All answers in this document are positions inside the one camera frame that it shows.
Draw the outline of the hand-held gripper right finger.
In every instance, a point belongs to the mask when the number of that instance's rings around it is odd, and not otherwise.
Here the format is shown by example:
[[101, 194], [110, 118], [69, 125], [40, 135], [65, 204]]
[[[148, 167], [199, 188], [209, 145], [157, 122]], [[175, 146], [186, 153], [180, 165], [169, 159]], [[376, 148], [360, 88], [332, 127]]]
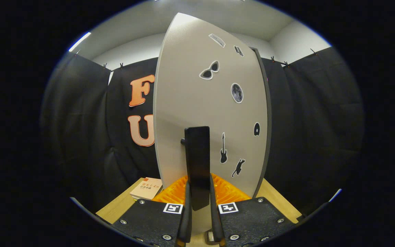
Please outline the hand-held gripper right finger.
[[249, 198], [210, 174], [210, 208], [214, 240], [221, 247], [261, 247], [295, 229], [265, 197]]

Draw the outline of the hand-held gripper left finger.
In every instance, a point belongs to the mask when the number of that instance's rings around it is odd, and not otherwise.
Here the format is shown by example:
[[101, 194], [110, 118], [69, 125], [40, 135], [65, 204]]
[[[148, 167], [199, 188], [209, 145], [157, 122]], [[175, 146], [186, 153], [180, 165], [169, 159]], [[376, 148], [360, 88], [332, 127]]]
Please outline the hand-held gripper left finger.
[[183, 176], [152, 200], [139, 199], [112, 226], [148, 247], [185, 247], [191, 240], [191, 189]]

